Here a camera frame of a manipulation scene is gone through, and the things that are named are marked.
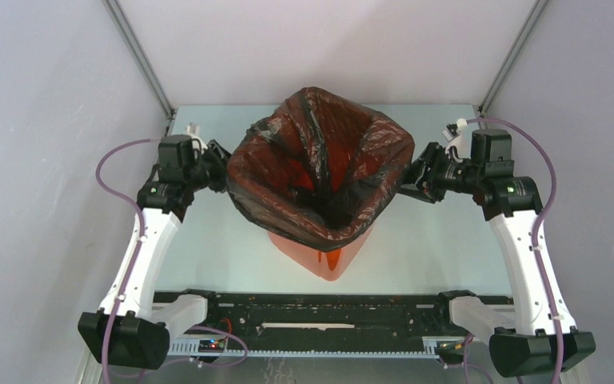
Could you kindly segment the black plastic trash bag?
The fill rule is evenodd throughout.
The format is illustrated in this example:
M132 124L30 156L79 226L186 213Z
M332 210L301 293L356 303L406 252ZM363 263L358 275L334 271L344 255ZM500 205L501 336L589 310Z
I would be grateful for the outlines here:
M315 86L252 124L227 164L250 222L320 251L358 239L393 200L415 142L386 114Z

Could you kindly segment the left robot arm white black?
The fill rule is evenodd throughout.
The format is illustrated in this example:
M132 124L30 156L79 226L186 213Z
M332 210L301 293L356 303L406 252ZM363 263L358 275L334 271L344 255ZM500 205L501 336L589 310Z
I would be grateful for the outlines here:
M124 366L156 370L170 345L193 326L202 333L219 327L221 312L200 294L182 294L160 309L154 294L162 264L187 210L200 190L226 191L230 153L214 140L204 143L195 134L155 140L157 161L135 197L109 187L98 163L95 177L109 194L134 210L134 226L116 277L98 309L82 313L78 331L103 368Z

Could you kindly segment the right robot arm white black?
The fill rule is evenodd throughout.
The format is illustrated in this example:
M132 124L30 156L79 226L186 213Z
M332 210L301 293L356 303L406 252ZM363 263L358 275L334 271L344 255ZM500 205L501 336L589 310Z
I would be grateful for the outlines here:
M457 149L461 132L447 130L447 146L431 142L405 175L401 193L435 203L448 192L467 194L495 235L512 290L511 318L474 293L441 293L433 324L442 334L460 328L487 345L505 378L550 373L559 382L596 349L579 330L560 292L546 248L544 207L536 183L514 174L512 138L505 130L474 130L469 155Z

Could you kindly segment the orange plastic trash bin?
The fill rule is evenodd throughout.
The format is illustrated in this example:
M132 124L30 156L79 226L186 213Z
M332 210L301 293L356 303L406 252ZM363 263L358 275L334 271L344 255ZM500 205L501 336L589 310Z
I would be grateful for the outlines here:
M342 276L372 232L373 226L347 246L329 252L309 248L272 232L268 235L272 244L288 258L319 278L333 282Z

